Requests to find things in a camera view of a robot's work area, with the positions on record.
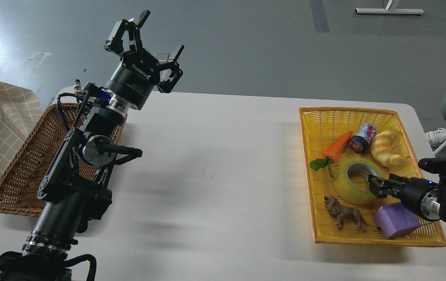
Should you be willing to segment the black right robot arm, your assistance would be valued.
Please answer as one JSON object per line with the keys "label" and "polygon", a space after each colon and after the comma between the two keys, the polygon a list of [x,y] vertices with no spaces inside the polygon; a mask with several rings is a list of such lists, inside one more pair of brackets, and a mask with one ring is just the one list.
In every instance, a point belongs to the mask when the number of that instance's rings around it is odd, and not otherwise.
{"label": "black right robot arm", "polygon": [[428,222],[446,223],[446,158],[423,158],[418,166],[430,174],[438,174],[439,181],[396,174],[386,179],[370,174],[369,190],[380,199],[387,196],[399,199],[407,210]]}

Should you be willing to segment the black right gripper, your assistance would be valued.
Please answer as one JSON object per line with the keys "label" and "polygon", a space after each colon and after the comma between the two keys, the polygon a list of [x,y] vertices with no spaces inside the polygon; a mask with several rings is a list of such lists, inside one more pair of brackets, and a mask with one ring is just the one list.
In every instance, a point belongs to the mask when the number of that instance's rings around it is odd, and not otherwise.
{"label": "black right gripper", "polygon": [[389,178],[369,174],[368,183],[369,190],[378,199],[396,197],[418,217],[428,222],[440,220],[437,183],[425,178],[407,178],[396,174],[389,174]]}

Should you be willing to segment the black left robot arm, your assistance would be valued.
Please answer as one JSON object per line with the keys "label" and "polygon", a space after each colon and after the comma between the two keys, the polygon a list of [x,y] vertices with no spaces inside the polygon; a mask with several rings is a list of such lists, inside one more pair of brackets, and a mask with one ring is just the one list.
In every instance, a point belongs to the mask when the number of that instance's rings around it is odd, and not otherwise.
{"label": "black left robot arm", "polygon": [[150,16],[117,21],[104,49],[120,57],[103,87],[75,80],[72,92],[56,98],[66,129],[60,147],[38,187],[45,201],[42,213],[20,252],[0,255],[0,281],[70,281],[71,267],[87,261],[87,280],[96,278],[97,260],[91,254],[68,258],[77,233],[101,219],[112,203],[108,184],[114,166],[140,158],[141,149],[120,146],[114,130],[125,123],[129,109],[140,110],[154,87],[170,93],[183,75],[178,58],[160,62],[143,47],[140,30]]}

